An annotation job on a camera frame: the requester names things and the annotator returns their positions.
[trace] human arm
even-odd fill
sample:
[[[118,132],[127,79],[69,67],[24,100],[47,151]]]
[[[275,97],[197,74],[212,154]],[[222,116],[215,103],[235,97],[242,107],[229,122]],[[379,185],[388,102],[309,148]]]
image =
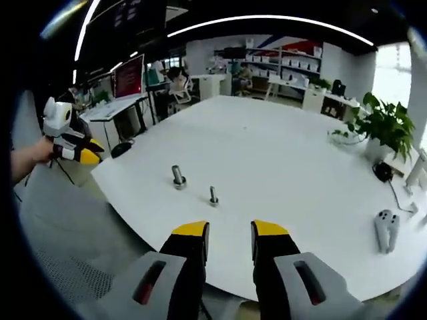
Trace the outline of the human arm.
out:
[[[11,152],[12,183],[16,185],[25,178],[38,163],[49,162],[53,154],[53,143],[42,137],[36,144]]]

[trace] white storage box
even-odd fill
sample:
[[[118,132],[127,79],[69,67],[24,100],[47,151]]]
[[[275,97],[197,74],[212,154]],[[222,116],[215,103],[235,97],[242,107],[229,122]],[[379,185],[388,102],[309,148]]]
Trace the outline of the white storage box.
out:
[[[291,67],[299,68],[300,60],[291,59]]]
[[[260,77],[268,77],[268,71],[267,70],[260,70]]]
[[[311,71],[317,71],[319,69],[319,63],[317,62],[311,62],[310,63],[310,70]]]
[[[300,61],[300,68],[308,70],[308,62]]]
[[[282,72],[282,80],[289,81],[290,73],[288,72]]]
[[[254,38],[246,38],[246,47],[253,48],[254,47]]]
[[[289,58],[282,58],[282,65],[289,66],[291,64],[291,59]]]
[[[322,51],[323,51],[322,48],[314,47],[313,56],[316,58],[321,58],[322,57]]]

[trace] ceiling light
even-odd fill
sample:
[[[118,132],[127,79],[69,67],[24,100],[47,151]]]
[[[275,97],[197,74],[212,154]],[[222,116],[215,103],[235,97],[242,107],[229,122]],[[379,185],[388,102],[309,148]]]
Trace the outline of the ceiling light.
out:
[[[81,26],[79,39],[77,40],[77,47],[75,48],[74,61],[79,60],[81,45],[83,44],[83,39],[85,38],[85,34],[86,34],[86,27],[91,21],[93,13],[95,12],[96,7],[99,5],[100,1],[101,0],[93,0],[91,3],[91,6],[89,7],[89,10],[87,10],[85,20],[83,21],[83,25]]]
[[[113,72],[114,70],[116,70],[118,67],[120,67],[123,64],[123,62],[119,62],[117,65],[115,65],[114,67],[111,68],[111,70],[109,72]]]
[[[206,25],[213,25],[215,23],[221,23],[221,22],[227,22],[227,21],[235,21],[235,20],[246,20],[246,19],[282,19],[282,20],[290,20],[290,21],[299,21],[299,22],[305,22],[305,23],[311,23],[313,25],[319,25],[321,27],[326,27],[329,29],[333,29],[335,31],[339,31],[341,33],[345,33],[353,38],[356,38],[357,40],[361,40],[363,42],[365,42],[368,45],[374,46],[373,42],[355,34],[352,33],[350,31],[347,31],[343,28],[339,28],[336,27],[335,25],[330,25],[328,23],[324,23],[324,22],[320,22],[320,21],[316,21],[316,20],[311,20],[311,19],[305,19],[305,18],[299,18],[299,17],[290,17],[287,15],[242,15],[239,17],[230,17],[230,18],[223,18],[223,19],[218,19],[218,20],[212,20],[212,21],[208,21],[208,22],[203,22],[203,23],[199,23],[198,25],[193,25],[191,27],[187,27],[184,28],[182,30],[170,33],[169,35],[167,35],[167,37],[173,37],[174,35],[179,35],[180,33],[192,30],[192,29],[196,29],[196,28],[200,28],[200,27],[204,27]]]

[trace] green leaves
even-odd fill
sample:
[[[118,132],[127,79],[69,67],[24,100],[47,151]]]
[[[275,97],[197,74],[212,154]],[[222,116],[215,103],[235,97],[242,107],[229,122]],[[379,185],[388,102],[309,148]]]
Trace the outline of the green leaves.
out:
[[[385,103],[378,100],[371,92],[365,94],[363,104],[372,108],[367,116],[360,116],[360,108],[352,108],[353,120],[347,122],[348,131],[364,135],[365,138],[380,140],[381,145],[389,146],[396,154],[406,161],[412,149],[412,132],[414,123],[408,117],[407,109],[399,102]],[[348,137],[348,132],[335,130],[333,135]]]
[[[372,110],[375,110],[380,106],[380,102],[371,92],[367,92],[365,94],[365,96],[363,97],[363,104],[370,105]]]

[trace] person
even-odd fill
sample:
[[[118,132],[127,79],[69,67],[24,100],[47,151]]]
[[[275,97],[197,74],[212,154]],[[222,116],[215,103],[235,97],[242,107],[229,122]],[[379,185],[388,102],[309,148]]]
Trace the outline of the person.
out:
[[[48,163],[53,156],[53,142],[42,137],[30,147],[11,151],[12,184],[18,184],[38,163]]]
[[[161,61],[154,61],[151,64],[151,68],[156,71],[157,73],[157,78],[159,79],[159,82],[162,83],[165,81],[165,74],[166,74],[166,70],[165,67],[163,66],[163,63]]]
[[[252,80],[252,72],[249,69],[249,65],[246,62],[240,64],[240,71],[237,74],[236,83],[238,84],[238,95],[244,95],[249,93],[248,86]]]
[[[167,72],[167,77],[171,81],[170,91],[178,92],[185,89],[185,84],[188,81],[188,74],[180,67],[172,67]]]
[[[77,111],[83,110],[83,104],[79,98],[79,87],[74,85],[58,98],[59,102],[68,102],[73,106],[73,111],[71,112],[70,119],[70,128],[74,131],[85,133],[84,124],[81,122],[80,118],[77,115]]]

